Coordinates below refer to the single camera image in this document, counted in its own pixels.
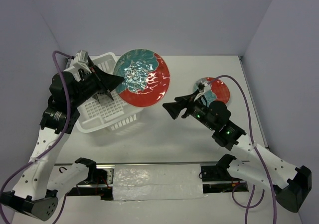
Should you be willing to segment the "small red teal floral plate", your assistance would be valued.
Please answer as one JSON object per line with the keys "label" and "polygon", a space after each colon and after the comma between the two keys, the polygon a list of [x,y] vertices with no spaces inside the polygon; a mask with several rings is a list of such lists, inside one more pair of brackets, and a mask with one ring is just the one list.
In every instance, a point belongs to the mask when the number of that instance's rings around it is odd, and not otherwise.
{"label": "small red teal floral plate", "polygon": [[209,106],[213,101],[222,101],[227,104],[230,100],[230,91],[227,85],[219,79],[210,85],[211,88],[205,92],[201,101],[207,106]]}

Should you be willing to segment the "large red teal floral plate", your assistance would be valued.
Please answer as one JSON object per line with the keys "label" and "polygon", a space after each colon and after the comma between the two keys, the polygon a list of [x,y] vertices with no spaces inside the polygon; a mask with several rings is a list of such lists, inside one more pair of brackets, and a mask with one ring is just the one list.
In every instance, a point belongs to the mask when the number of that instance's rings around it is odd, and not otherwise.
{"label": "large red teal floral plate", "polygon": [[124,81],[116,93],[126,103],[146,108],[163,99],[170,84],[170,72],[164,59],[148,49],[133,49],[117,60],[113,74]]}

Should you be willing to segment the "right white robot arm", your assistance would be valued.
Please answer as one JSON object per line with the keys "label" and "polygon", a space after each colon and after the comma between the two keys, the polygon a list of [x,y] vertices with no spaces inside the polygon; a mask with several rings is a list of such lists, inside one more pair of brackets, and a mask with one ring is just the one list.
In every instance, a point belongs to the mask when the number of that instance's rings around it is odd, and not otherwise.
{"label": "right white robot arm", "polygon": [[245,180],[264,190],[274,192],[275,200],[286,210],[297,213],[312,189],[312,172],[306,166],[297,167],[253,143],[248,134],[230,120],[225,103],[213,101],[206,106],[196,93],[176,97],[163,108],[173,119],[184,110],[182,118],[192,116],[209,130],[212,138],[227,152],[218,161],[220,179],[230,177]]}

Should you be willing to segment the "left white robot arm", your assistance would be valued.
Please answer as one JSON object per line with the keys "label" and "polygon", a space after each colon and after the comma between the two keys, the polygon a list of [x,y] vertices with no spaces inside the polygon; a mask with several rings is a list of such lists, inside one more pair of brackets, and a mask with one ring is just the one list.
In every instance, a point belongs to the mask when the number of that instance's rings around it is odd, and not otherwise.
{"label": "left white robot arm", "polygon": [[11,191],[0,190],[0,205],[36,219],[47,221],[54,214],[59,199],[81,182],[97,180],[96,162],[78,158],[66,171],[50,180],[57,157],[68,140],[80,113],[78,107],[99,91],[109,94],[125,79],[89,67],[86,73],[79,69],[77,81],[68,71],[59,71],[49,87],[51,96],[43,112],[35,149],[29,162],[16,174],[21,178]]}

